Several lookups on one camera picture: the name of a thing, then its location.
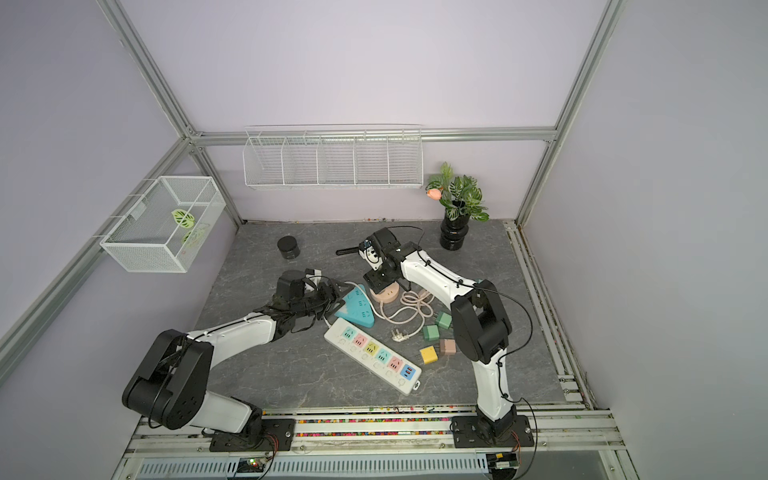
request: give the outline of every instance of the white plug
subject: white plug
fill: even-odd
[[[394,340],[396,342],[402,342],[402,341],[407,340],[408,338],[410,338],[410,337],[403,335],[402,333],[400,333],[400,330],[398,330],[398,329],[394,329],[392,331],[392,340]]]

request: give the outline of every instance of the table surface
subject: table surface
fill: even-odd
[[[522,271],[500,220],[470,223],[464,247],[447,251],[439,246],[438,221],[361,222],[361,223],[249,223],[235,236],[234,244],[210,291],[197,328],[203,329],[242,317],[268,302],[284,270],[313,268],[338,280],[363,283],[368,265],[357,255],[337,257],[339,248],[352,247],[382,227],[414,225],[424,229],[422,248],[437,262],[471,279],[489,279],[503,293],[519,300],[535,315]],[[419,240],[420,231],[393,230],[401,243]],[[285,260],[277,241],[294,236],[300,255]],[[502,298],[512,323],[510,349],[528,337],[530,326],[522,308]],[[448,310],[438,300],[435,311]],[[399,302],[385,306],[389,315]],[[400,314],[407,318],[410,314]],[[435,319],[428,319],[427,324]],[[562,402],[564,395],[548,347],[534,317],[531,342],[506,362],[510,395],[524,396],[529,402]],[[309,325],[309,318],[298,319],[296,329]],[[402,326],[403,332],[419,327],[420,318]],[[471,405],[477,402],[477,388],[472,363],[457,353],[440,356],[424,365],[419,350],[438,343],[428,343],[419,334],[402,343],[392,341],[395,325],[376,319],[364,329],[385,346],[394,349],[422,368],[421,386],[404,396],[360,364],[328,343],[323,334],[325,323],[316,323],[301,333],[289,333],[282,339],[229,358],[210,372],[208,389],[233,396],[261,408],[362,407]],[[452,338],[452,330],[440,329],[441,338]]]

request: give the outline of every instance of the wire basket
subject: wire basket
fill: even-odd
[[[159,177],[101,247],[129,272],[186,273],[224,207],[211,177]]]
[[[245,183],[254,190],[418,188],[424,183],[420,132],[248,134]]]

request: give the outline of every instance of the artificial plant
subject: artificial plant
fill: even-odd
[[[426,190],[430,198],[440,200],[449,220],[469,215],[480,222],[488,221],[488,214],[483,211],[488,208],[482,206],[482,192],[477,179],[466,175],[454,176],[448,162],[443,163],[439,174],[429,178]]]

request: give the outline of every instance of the metal vent grille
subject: metal vent grille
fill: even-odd
[[[142,478],[232,478],[238,458],[148,458],[139,469]]]
[[[243,170],[254,190],[421,187],[421,134],[249,134]]]
[[[239,458],[148,458],[137,480],[149,478],[232,478]],[[488,473],[484,454],[310,455],[277,456],[270,475],[276,477],[380,478],[399,475]],[[260,474],[238,473],[237,478]]]

